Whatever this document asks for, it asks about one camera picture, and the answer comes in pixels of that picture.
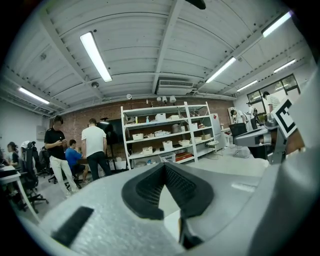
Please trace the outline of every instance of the man in black shirt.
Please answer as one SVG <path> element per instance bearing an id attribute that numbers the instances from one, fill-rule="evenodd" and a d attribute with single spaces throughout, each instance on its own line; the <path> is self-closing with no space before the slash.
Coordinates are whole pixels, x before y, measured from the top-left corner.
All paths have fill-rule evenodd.
<path id="1" fill-rule="evenodd" d="M 64 152 L 64 146 L 67 147 L 67 143 L 64 133 L 60 130 L 63 123 L 64 120 L 60 115 L 57 115 L 54 118 L 53 127 L 45 132 L 44 146 L 49 151 L 50 164 L 56 180 L 58 181 L 65 196 L 69 197 L 71 194 L 65 186 L 64 179 L 62 177 L 62 170 L 70 184 L 72 192 L 76 192 L 79 189 L 72 178 L 72 173 Z"/>

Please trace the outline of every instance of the white ceiling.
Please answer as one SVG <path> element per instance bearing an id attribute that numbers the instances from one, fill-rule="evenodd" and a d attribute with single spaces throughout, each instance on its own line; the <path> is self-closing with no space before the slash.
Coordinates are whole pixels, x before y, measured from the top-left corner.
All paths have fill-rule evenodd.
<path id="1" fill-rule="evenodd" d="M 44 115 L 154 95 L 158 79 L 194 83 L 230 96 L 308 47 L 291 20 L 266 38 L 261 29 L 288 11 L 276 0 L 52 0 L 21 28 L 5 60 L 1 98 Z M 79 37 L 93 32 L 111 82 L 104 82 Z M 226 59 L 237 61 L 211 83 Z M 91 82 L 99 83 L 92 88 Z M 40 105 L 24 87 L 50 101 Z"/>

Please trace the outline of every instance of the television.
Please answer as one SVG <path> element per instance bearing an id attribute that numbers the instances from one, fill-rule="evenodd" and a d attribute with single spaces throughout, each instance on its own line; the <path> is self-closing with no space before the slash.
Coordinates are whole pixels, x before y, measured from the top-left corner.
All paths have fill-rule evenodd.
<path id="1" fill-rule="evenodd" d="M 107 119 L 97 122 L 96 126 L 105 132 L 108 145 L 124 142 L 121 119 Z"/>

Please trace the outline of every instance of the table leg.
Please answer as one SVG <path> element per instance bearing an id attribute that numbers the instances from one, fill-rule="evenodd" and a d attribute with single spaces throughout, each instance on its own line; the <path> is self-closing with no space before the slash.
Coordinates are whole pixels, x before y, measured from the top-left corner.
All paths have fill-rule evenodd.
<path id="1" fill-rule="evenodd" d="M 26 195 L 26 192 L 25 192 L 25 190 L 24 190 L 24 188 L 23 188 L 23 186 L 22 186 L 22 184 L 21 184 L 20 179 L 17 180 L 16 183 L 17 183 L 18 186 L 19 186 L 19 190 L 20 190 L 20 192 L 21 192 L 21 194 L 22 194 L 22 197 L 23 197 L 26 205 L 29 207 L 29 209 L 30 209 L 31 213 L 33 214 L 33 216 L 35 217 L 35 219 L 36 219 L 38 222 L 40 222 L 40 219 L 39 219 L 38 215 L 36 214 L 34 208 L 32 207 L 31 203 L 29 202 L 29 199 L 28 199 L 28 197 L 27 197 L 27 195 Z"/>

